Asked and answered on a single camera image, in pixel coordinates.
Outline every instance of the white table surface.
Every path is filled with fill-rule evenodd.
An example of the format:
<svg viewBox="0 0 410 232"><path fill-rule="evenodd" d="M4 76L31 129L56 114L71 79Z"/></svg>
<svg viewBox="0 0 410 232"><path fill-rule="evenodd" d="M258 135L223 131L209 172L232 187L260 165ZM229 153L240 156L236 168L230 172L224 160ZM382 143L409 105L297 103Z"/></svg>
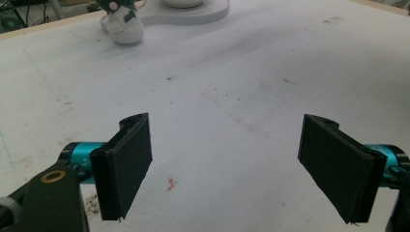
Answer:
<svg viewBox="0 0 410 232"><path fill-rule="evenodd" d="M137 46L97 17L2 40L0 195L149 112L147 177L123 222L89 217L92 231L384 231L397 191L346 225L297 155L305 113L410 153L409 25L344 0L234 0L221 21L150 26Z"/></svg>

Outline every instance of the wire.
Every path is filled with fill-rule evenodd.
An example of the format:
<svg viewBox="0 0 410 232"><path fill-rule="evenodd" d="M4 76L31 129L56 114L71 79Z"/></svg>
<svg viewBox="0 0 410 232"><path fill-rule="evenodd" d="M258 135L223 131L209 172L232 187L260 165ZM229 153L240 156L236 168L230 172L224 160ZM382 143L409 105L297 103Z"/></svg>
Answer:
<svg viewBox="0 0 410 232"><path fill-rule="evenodd" d="M45 14L45 10L47 9L47 4L45 3L45 1L43 1L43 23L48 23L49 22L49 18L48 15Z"/></svg>
<svg viewBox="0 0 410 232"><path fill-rule="evenodd" d="M28 13L30 12L30 0L27 0L26 25L28 25Z"/></svg>

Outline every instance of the blue metal bracket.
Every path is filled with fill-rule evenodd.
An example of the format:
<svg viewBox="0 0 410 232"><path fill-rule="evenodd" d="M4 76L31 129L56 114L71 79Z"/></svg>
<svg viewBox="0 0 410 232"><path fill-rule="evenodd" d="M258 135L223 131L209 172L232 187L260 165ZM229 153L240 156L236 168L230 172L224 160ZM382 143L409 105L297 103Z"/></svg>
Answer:
<svg viewBox="0 0 410 232"><path fill-rule="evenodd" d="M102 145L102 142L81 142L75 146L70 159L70 165L74 167L79 165L90 174L90 177L81 184L95 184L93 168L90 161L90 153L97 148L101 148Z"/></svg>

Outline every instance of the white tabletop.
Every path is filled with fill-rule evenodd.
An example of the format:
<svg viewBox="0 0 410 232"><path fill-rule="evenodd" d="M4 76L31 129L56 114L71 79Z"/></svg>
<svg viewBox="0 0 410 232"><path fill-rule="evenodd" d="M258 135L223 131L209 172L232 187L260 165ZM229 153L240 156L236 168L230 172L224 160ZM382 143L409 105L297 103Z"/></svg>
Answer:
<svg viewBox="0 0 410 232"><path fill-rule="evenodd" d="M410 153L409 25L345 0L235 0L221 21L153 25L137 46L98 17L2 40L0 195L149 112L147 177L123 222L89 216L92 231L384 231L397 191L346 225L297 155L305 113Z"/></svg>

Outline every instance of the stain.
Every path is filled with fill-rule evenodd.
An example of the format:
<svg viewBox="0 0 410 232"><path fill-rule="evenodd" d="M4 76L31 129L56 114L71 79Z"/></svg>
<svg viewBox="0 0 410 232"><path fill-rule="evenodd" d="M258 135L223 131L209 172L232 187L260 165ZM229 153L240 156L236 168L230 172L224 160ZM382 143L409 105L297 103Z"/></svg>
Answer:
<svg viewBox="0 0 410 232"><path fill-rule="evenodd" d="M85 213L88 217L97 217L100 214L99 199L96 194L85 199Z"/></svg>
<svg viewBox="0 0 410 232"><path fill-rule="evenodd" d="M303 215L301 215L301 217L304 219L305 222L310 222L311 221L311 217L305 217Z"/></svg>
<svg viewBox="0 0 410 232"><path fill-rule="evenodd" d="M263 90L270 90L270 89L272 89L272 85L269 85L267 83L263 83L263 84L260 85L260 88L263 89Z"/></svg>
<svg viewBox="0 0 410 232"><path fill-rule="evenodd" d="M292 83L292 84L296 84L295 82L293 82L293 81L290 81L289 79L287 79L287 78L284 78L283 79L283 81L284 82L286 82L286 83Z"/></svg>
<svg viewBox="0 0 410 232"><path fill-rule="evenodd" d="M169 83L172 83L172 81L178 79L178 77L178 75L170 76L169 78L167 78L167 80L169 81Z"/></svg>
<svg viewBox="0 0 410 232"><path fill-rule="evenodd" d="M341 23L342 21L344 21L344 18L338 17L338 16L333 16L333 17L330 17L330 18L324 20L323 23L325 23L325 24L338 24L338 23Z"/></svg>
<svg viewBox="0 0 410 232"><path fill-rule="evenodd" d="M168 188L167 191L172 191L173 189L175 189L175 187L177 186L177 183L178 183L178 182L176 182L176 181L174 180L174 178L173 178L171 175L169 175L169 177L168 177L168 183L169 183L169 188Z"/></svg>
<svg viewBox="0 0 410 232"><path fill-rule="evenodd" d="M242 123L242 118L240 117L234 117L233 121L237 122L237 123Z"/></svg>

